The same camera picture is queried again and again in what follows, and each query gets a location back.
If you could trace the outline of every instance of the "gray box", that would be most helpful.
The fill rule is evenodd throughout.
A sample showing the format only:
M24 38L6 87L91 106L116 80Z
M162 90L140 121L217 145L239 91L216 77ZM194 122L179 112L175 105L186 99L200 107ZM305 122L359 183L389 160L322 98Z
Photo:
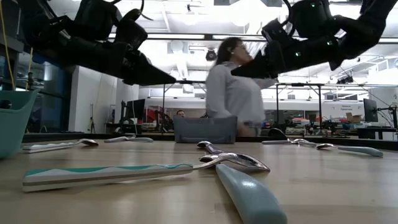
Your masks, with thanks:
M229 118L183 118L174 116L174 140L177 143L209 141L218 144L233 144L238 132L238 117Z

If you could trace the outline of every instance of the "table surface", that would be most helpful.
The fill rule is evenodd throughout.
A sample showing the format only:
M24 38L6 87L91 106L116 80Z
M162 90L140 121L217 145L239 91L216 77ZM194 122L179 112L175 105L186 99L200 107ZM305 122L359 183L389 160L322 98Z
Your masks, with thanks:
M98 147L20 153L0 161L1 223L242 223L214 169L123 184L22 192L22 176L29 169L197 164L205 154L194 144L98 142ZM398 220L395 152L385 151L384 158L378 158L243 142L219 148L249 154L271 168L268 176L250 174L274 192L289 223L375 224Z

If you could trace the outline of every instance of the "woman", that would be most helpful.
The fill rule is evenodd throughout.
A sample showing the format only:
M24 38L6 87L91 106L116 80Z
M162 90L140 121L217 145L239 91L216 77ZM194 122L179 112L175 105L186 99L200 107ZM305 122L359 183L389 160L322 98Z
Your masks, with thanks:
M206 79L206 112L211 118L238 117L238 136L259 136L264 120L261 90L277 80L237 77L231 70L253 58L243 41L237 37L225 39L217 52L216 65Z

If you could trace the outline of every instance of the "robotic arm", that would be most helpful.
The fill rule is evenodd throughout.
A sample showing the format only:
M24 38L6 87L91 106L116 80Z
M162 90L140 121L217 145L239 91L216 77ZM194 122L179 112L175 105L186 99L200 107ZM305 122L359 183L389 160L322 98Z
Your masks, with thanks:
M147 39L136 23L144 8L124 17L115 6L121 0L81 0L74 21L57 17L49 0L17 0L25 41L42 55L64 65L81 65L123 79L128 85L175 83L175 78L150 64L138 50ZM108 37L116 26L116 38Z
M233 75L251 78L276 78L278 74L329 62L331 70L343 60L356 58L380 40L386 19L397 0L363 0L358 19L330 14L328 0L303 0L293 6L283 0L289 17L283 23L277 19L262 28L268 41L265 54L257 54L252 62L236 68ZM289 34L284 30L292 24ZM342 38L335 35L342 29ZM305 40L292 36L297 31Z

